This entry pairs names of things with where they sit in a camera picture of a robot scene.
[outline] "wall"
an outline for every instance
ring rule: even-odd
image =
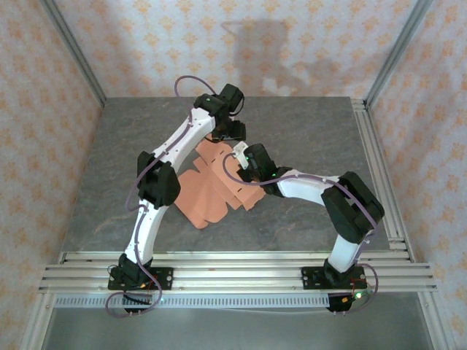
[[[0,1],[0,349],[56,262],[101,108],[37,0]]]
[[[106,95],[364,98],[415,0],[58,0]],[[204,89],[185,83],[181,91]]]
[[[467,12],[432,4],[374,107],[417,257],[432,262],[467,348]]]

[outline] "gray stone tabletop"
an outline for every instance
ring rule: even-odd
[[[65,252],[120,252],[131,238],[136,213],[124,202],[136,178],[136,159],[167,140],[186,118],[194,98],[107,100],[82,178]],[[247,125],[247,143],[262,143],[278,166],[319,175],[354,171],[372,189],[349,98],[250,97],[237,117]],[[180,174],[194,168],[196,152]],[[163,218],[155,252],[330,251],[336,232],[324,207],[299,199],[266,196],[245,211],[229,208],[219,223],[198,230],[176,206]],[[368,245],[388,249],[384,228]]]

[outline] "purple wire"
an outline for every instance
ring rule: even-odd
[[[233,156],[234,156],[233,153],[229,153],[224,157],[224,159],[222,161],[222,167],[224,169],[224,172],[225,172],[225,174],[228,176],[228,178],[230,180],[235,181],[235,182],[237,182],[239,184],[247,185],[247,186],[263,186],[265,184],[275,184],[276,182],[281,182],[281,181],[284,181],[284,180],[287,180],[287,179],[312,179],[312,180],[315,180],[317,182],[327,182],[327,183],[332,184],[333,186],[338,187],[351,200],[353,200],[355,202],[355,204],[357,205],[357,207],[363,212],[363,215],[365,215],[366,219],[368,219],[368,221],[371,223],[371,226],[373,226],[373,229],[375,229],[375,230],[377,229],[377,226],[378,226],[377,223],[374,221],[373,217],[371,217],[370,213],[368,213],[368,211],[365,209],[363,204],[360,203],[360,201],[347,188],[345,188],[344,186],[342,186],[338,182],[332,181],[330,179],[326,179],[325,177],[311,175],[311,174],[287,175],[287,176],[279,177],[277,179],[272,179],[272,180],[262,181],[262,182],[245,182],[245,181],[236,179],[227,170],[227,165],[226,165],[227,158],[228,157],[233,157]]]
[[[373,266],[371,266],[370,264],[367,264],[367,263],[362,263],[362,264],[359,264],[358,266],[361,266],[363,268],[369,268],[371,270],[371,272],[373,272],[374,274],[374,290],[373,290],[373,295],[370,296],[370,298],[368,299],[368,301],[366,303],[364,303],[361,307],[359,308],[356,308],[354,310],[349,310],[349,311],[342,311],[342,312],[336,312],[334,311],[333,314],[334,315],[337,315],[337,314],[341,314],[341,315],[347,315],[347,314],[353,314],[355,312],[359,312],[359,311],[362,311],[364,308],[368,307],[368,305],[374,300],[374,298],[377,296],[377,293],[378,293],[378,289],[379,289],[379,278],[378,278],[378,274],[377,274],[377,271],[374,269]]]
[[[366,219],[368,219],[368,221],[371,223],[371,226],[373,226],[373,229],[374,231],[377,230],[377,223],[376,221],[374,221],[373,217],[371,217],[370,213],[368,213],[368,211],[365,209],[365,207],[363,206],[362,203],[360,203],[360,201],[347,189],[345,188],[344,186],[342,186],[341,184],[339,184],[338,182],[335,182],[335,181],[332,181],[330,179],[326,179],[326,178],[323,178],[321,176],[316,176],[316,175],[311,175],[311,174],[296,174],[296,175],[287,175],[287,176],[283,176],[283,177],[280,177],[278,179],[272,179],[272,180],[268,180],[268,181],[262,181],[262,182],[245,182],[245,181],[242,181],[242,180],[239,180],[237,178],[235,178],[232,174],[230,174],[228,172],[228,169],[227,169],[227,158],[228,157],[232,157],[234,156],[233,153],[229,153],[227,154],[223,161],[222,161],[222,167],[223,167],[223,170],[225,172],[225,174],[228,176],[228,178],[232,181],[235,181],[236,183],[238,184],[243,184],[243,185],[246,185],[246,186],[263,186],[265,184],[274,184],[274,183],[277,183],[277,182],[280,182],[280,181],[284,181],[286,179],[311,179],[311,180],[315,180],[316,182],[327,182],[327,183],[330,183],[332,184],[333,186],[336,186],[337,188],[339,188],[343,193],[345,193],[351,200],[353,200],[355,202],[355,204],[357,205],[357,207],[363,212],[363,215],[365,215]],[[360,249],[358,250],[357,254],[355,255],[355,260],[358,259],[358,256],[360,255],[361,253],[361,247]],[[373,268],[373,266],[369,265],[369,264],[366,264],[366,263],[362,263],[362,264],[359,264],[358,266],[363,266],[363,267],[368,267],[374,274],[374,278],[375,278],[375,285],[374,285],[374,294],[372,297],[370,297],[370,299],[368,299],[368,301],[363,304],[360,308],[356,308],[355,310],[350,310],[350,311],[344,311],[344,312],[340,312],[340,313],[334,313],[334,314],[351,314],[353,312],[357,312],[357,311],[360,311],[362,310],[364,307],[366,307],[373,299],[374,297],[376,296],[376,294],[378,293],[378,286],[379,286],[379,279],[378,279],[378,275],[377,275],[377,272],[376,270]]]
[[[195,77],[193,75],[182,75],[181,77],[179,77],[177,80],[175,80],[175,83],[174,83],[174,92],[175,92],[175,96],[176,97],[181,97],[180,94],[179,94],[179,91],[178,91],[178,84],[181,80],[183,79],[194,79],[194,80],[197,80],[199,82],[202,82],[208,89],[211,90],[211,92],[213,94],[216,94],[216,92],[214,91],[214,89],[211,87],[211,85],[209,85],[207,82],[205,82],[203,79],[201,78],[198,78],[198,77]],[[191,125],[192,125],[192,121],[193,121],[193,114],[191,112],[191,108],[189,109],[189,116],[188,116],[188,124],[187,126],[185,127],[184,131],[164,150],[162,151],[161,154],[159,154],[159,156],[157,156],[146,168],[143,169],[143,171],[140,173],[140,175],[138,175],[138,177],[136,178],[136,181],[133,183],[133,186],[131,187],[131,190],[130,190],[130,193],[128,194],[128,197],[126,198],[126,201],[125,201],[125,208],[127,211],[129,212],[132,212],[132,211],[136,211],[136,210],[139,210],[139,209],[143,209],[143,213],[141,215],[141,217],[139,218],[138,220],[138,223],[136,224],[136,229],[135,229],[135,235],[134,235],[134,254],[135,254],[135,257],[136,257],[136,262],[139,266],[139,268],[141,268],[141,270],[151,279],[151,281],[154,282],[154,285],[158,288],[158,291],[159,291],[159,294],[158,294],[158,298],[157,300],[152,303],[148,308],[146,308],[145,310],[143,311],[140,311],[138,314],[145,314],[151,310],[154,309],[154,307],[156,305],[159,304],[159,302],[161,301],[161,298],[162,298],[162,286],[161,284],[159,284],[158,280],[143,266],[142,264],[142,261],[141,261],[141,258],[139,257],[139,250],[138,250],[138,237],[139,237],[139,229],[141,227],[141,224],[143,222],[143,219],[144,217],[146,216],[146,213],[147,213],[147,210],[148,210],[148,207],[144,204],[139,204],[138,206],[135,206],[133,208],[130,207],[130,200],[131,200],[131,197],[133,197],[133,194],[136,190],[136,188],[138,187],[138,183],[141,182],[142,178],[144,177],[144,175],[147,174],[148,171],[150,171],[150,169],[155,166],[155,164],[164,156],[166,155],[173,147],[175,147],[176,144],[178,144],[178,142],[183,139],[185,137],[185,135],[188,133],[188,131],[190,130],[191,128]],[[127,293],[127,292],[115,292],[113,294],[111,294],[108,298],[107,298],[107,301],[105,303],[105,309],[107,311],[107,313],[110,315],[110,316],[113,316],[115,318],[118,318],[118,319],[124,319],[126,317],[130,317],[132,316],[132,313],[130,314],[116,314],[114,312],[111,312],[110,311],[110,308],[109,308],[109,303],[110,303],[110,300],[114,297],[114,296],[117,296],[117,295],[127,295],[127,296],[130,296],[130,297],[141,297],[141,296],[145,296],[144,294],[141,294],[141,293]]]

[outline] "purple cable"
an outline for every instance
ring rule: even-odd
[[[354,310],[349,310],[349,311],[342,311],[342,312],[336,312],[334,311],[333,314],[334,315],[337,315],[337,314],[341,314],[341,315],[347,315],[347,314],[353,314],[355,312],[359,312],[359,311],[362,311],[364,308],[366,308],[372,301],[373,299],[377,296],[377,293],[378,293],[378,288],[379,288],[379,278],[378,278],[378,274],[377,274],[377,271],[374,269],[373,266],[371,266],[370,264],[367,264],[367,263],[363,263],[363,264],[359,264],[358,266],[361,266],[363,268],[367,267],[371,270],[371,272],[373,272],[374,274],[374,290],[373,290],[373,295],[370,296],[370,298],[368,299],[368,301],[366,303],[364,303],[361,307],[359,308],[356,308]]]
[[[373,226],[373,229],[375,229],[375,230],[377,229],[377,226],[378,226],[377,223],[374,221],[373,217],[371,217],[370,213],[368,213],[368,211],[365,209],[363,204],[360,203],[360,201],[347,188],[345,188],[344,186],[342,186],[338,182],[332,181],[330,179],[326,179],[325,177],[311,175],[311,174],[287,175],[287,176],[283,176],[283,177],[280,177],[280,178],[277,178],[277,179],[272,179],[272,180],[262,181],[262,182],[245,182],[245,181],[236,179],[227,170],[227,166],[226,166],[227,158],[228,157],[233,157],[233,156],[234,156],[233,153],[229,153],[228,155],[226,155],[224,157],[224,159],[222,161],[222,167],[224,169],[224,172],[225,172],[225,174],[228,176],[228,178],[230,180],[235,181],[235,182],[237,182],[239,184],[247,185],[247,186],[263,186],[265,184],[275,184],[276,182],[284,181],[284,180],[287,180],[287,179],[312,179],[312,180],[315,180],[317,182],[327,182],[327,183],[332,184],[333,186],[338,187],[351,200],[353,200],[355,202],[355,204],[357,205],[357,207],[362,211],[363,215],[365,215],[366,219],[368,219],[368,221],[371,223],[371,226]]]
[[[345,188],[344,186],[342,186],[341,184],[339,184],[338,182],[335,182],[335,181],[332,181],[330,179],[326,179],[326,178],[323,178],[321,176],[316,176],[316,175],[311,175],[311,174],[297,174],[297,175],[287,175],[287,176],[283,176],[283,177],[280,177],[278,179],[272,179],[272,180],[268,180],[268,181],[262,181],[262,182],[245,182],[245,181],[242,181],[242,180],[239,180],[237,178],[235,178],[232,174],[230,174],[228,172],[228,169],[227,169],[227,165],[226,165],[226,162],[227,162],[227,158],[228,157],[232,157],[234,156],[233,153],[229,153],[228,155],[226,155],[222,161],[222,167],[223,167],[223,170],[225,172],[225,174],[227,175],[227,177],[232,180],[232,181],[235,181],[239,184],[243,184],[243,185],[247,185],[247,186],[264,186],[265,184],[274,184],[274,183],[277,183],[277,182],[280,182],[280,181],[284,181],[286,179],[311,179],[311,180],[315,180],[317,182],[327,182],[327,183],[330,183],[332,184],[333,186],[336,186],[337,188],[339,188],[343,193],[345,193],[351,200],[353,200],[355,202],[355,204],[357,205],[357,207],[363,212],[363,215],[365,215],[366,219],[368,219],[368,221],[371,223],[371,226],[373,226],[373,229],[376,231],[377,230],[377,223],[374,221],[373,217],[371,217],[370,213],[368,213],[368,211],[365,209],[365,207],[363,206],[362,203],[360,203],[360,201],[347,189]],[[361,253],[361,248],[358,250],[357,254],[355,255],[355,260],[358,259],[358,256],[360,255]],[[365,304],[363,304],[360,308],[356,308],[355,310],[351,310],[351,311],[344,311],[342,313],[334,313],[334,314],[349,314],[349,313],[352,313],[352,312],[356,312],[356,311],[359,311],[361,309],[363,309],[363,307],[366,307],[372,300],[373,298],[376,296],[376,294],[378,293],[378,286],[379,286],[379,279],[378,279],[378,275],[377,275],[377,272],[374,270],[373,266],[370,266],[369,264],[366,264],[366,263],[363,263],[363,264],[359,264],[359,266],[363,266],[363,267],[368,267],[369,269],[371,269],[371,271],[373,272],[374,274],[374,278],[375,278],[375,286],[374,286],[374,294],[373,294],[373,297],[371,297]]]
[[[174,92],[175,92],[175,96],[176,97],[181,97],[179,92],[178,92],[178,84],[181,80],[183,79],[194,79],[194,80],[197,80],[199,82],[202,82],[204,85],[206,85],[206,87],[208,89],[211,90],[211,92],[213,94],[215,94],[215,91],[214,89],[211,87],[211,85],[209,85],[207,82],[205,82],[203,79],[201,78],[198,78],[198,77],[195,77],[193,75],[182,75],[181,77],[179,77],[177,80],[175,80],[175,83],[174,83]],[[193,121],[193,115],[191,113],[191,108],[190,108],[190,113],[189,113],[189,116],[188,116],[188,124],[186,126],[186,128],[184,129],[184,131],[164,150],[162,151],[161,154],[159,154],[159,156],[157,156],[146,168],[143,169],[143,171],[140,173],[140,175],[138,175],[138,177],[136,178],[136,181],[134,182],[133,186],[131,187],[131,190],[130,190],[130,193],[128,194],[128,197],[126,198],[126,201],[125,201],[125,208],[127,211],[129,212],[132,212],[132,211],[136,211],[136,210],[139,210],[139,209],[143,209],[143,214],[141,215],[141,217],[139,218],[138,220],[138,223],[136,224],[136,229],[135,229],[135,235],[134,235],[134,254],[135,254],[135,257],[136,257],[136,262],[139,266],[139,268],[141,268],[141,270],[150,278],[151,281],[154,282],[154,285],[158,288],[158,291],[159,291],[159,295],[158,295],[158,298],[157,300],[152,303],[148,308],[146,308],[145,310],[143,311],[140,311],[138,314],[145,314],[151,310],[154,309],[154,307],[156,305],[159,304],[159,302],[161,301],[161,298],[162,298],[162,286],[159,284],[158,280],[143,266],[142,264],[142,261],[141,261],[141,258],[139,257],[139,250],[138,250],[138,236],[139,236],[139,229],[141,227],[141,224],[143,222],[143,219],[144,217],[146,216],[146,212],[148,210],[148,207],[145,206],[144,204],[139,204],[138,206],[135,206],[133,208],[130,207],[130,200],[131,200],[131,197],[133,197],[133,194],[136,190],[136,188],[138,187],[138,183],[141,182],[142,178],[144,177],[144,175],[147,174],[147,172],[153,167],[155,166],[155,164],[164,156],[166,155],[173,147],[175,147],[176,144],[178,144],[178,142],[183,139],[183,137],[185,137],[185,135],[188,133],[188,131],[190,130],[191,128],[191,125],[192,125],[192,121]],[[126,317],[130,317],[132,316],[133,314],[115,314],[113,312],[110,311],[110,308],[109,308],[109,303],[110,303],[110,300],[114,297],[114,296],[117,296],[117,295],[127,295],[127,296],[130,296],[130,297],[144,297],[145,295],[144,294],[141,294],[141,293],[127,293],[127,292],[115,292],[113,294],[111,294],[108,298],[107,298],[107,301],[105,303],[105,309],[107,311],[107,313],[110,315],[110,316],[113,316],[115,318],[118,318],[118,319],[124,319]]]

